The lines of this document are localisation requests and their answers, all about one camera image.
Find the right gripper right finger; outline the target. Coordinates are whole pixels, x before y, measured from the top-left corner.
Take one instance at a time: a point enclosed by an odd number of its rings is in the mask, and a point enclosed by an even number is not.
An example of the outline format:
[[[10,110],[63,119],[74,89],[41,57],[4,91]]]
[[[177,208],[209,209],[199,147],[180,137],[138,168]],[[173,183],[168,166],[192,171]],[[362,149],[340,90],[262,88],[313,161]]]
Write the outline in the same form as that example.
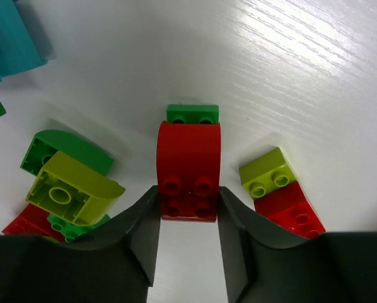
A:
[[[377,302],[377,232],[309,240],[219,190],[217,224],[230,302]]]

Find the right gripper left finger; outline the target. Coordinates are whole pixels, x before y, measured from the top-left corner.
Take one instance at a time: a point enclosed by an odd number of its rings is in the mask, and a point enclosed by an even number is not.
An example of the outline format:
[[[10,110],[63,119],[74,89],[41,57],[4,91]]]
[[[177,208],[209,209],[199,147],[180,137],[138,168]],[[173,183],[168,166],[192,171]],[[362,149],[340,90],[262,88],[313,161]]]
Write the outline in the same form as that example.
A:
[[[0,302],[146,302],[160,235],[158,188],[72,243],[0,236]]]

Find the lime and red lego pair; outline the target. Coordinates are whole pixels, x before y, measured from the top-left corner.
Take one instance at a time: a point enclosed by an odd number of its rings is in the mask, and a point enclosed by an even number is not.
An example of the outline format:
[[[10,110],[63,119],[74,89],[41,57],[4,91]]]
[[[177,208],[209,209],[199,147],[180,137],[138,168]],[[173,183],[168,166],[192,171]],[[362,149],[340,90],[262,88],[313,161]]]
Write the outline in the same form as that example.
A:
[[[239,174],[258,214],[307,239],[326,232],[280,148],[242,165]]]

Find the red curved lego brick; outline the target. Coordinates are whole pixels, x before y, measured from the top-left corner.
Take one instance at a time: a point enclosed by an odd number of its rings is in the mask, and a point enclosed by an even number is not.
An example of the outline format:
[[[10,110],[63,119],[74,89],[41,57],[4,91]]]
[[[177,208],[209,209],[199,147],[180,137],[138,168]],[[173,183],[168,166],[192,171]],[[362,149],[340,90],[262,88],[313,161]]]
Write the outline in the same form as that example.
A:
[[[161,217],[215,222],[221,170],[221,125],[160,124],[156,147]]]

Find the green lego plate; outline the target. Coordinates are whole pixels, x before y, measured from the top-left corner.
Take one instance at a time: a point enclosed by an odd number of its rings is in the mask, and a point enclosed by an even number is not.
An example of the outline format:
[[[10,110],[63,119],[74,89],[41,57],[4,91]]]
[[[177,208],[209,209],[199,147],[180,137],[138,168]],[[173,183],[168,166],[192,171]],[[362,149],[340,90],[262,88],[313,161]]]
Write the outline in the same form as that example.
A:
[[[174,124],[217,124],[217,105],[170,104],[166,109],[166,121]]]

